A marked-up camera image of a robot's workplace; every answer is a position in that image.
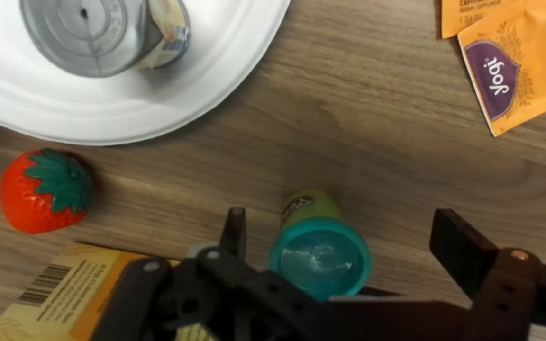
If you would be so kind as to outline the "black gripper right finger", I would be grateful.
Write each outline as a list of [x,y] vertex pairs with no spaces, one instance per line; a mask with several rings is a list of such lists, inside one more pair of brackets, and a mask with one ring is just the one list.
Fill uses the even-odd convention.
[[432,218],[429,249],[470,300],[478,300],[486,292],[499,247],[463,216],[451,209],[438,209]]

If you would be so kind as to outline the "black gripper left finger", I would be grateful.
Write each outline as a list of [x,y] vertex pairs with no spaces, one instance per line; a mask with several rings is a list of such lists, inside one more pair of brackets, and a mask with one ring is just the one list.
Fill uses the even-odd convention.
[[228,211],[220,249],[237,256],[247,256],[247,213],[239,207]]

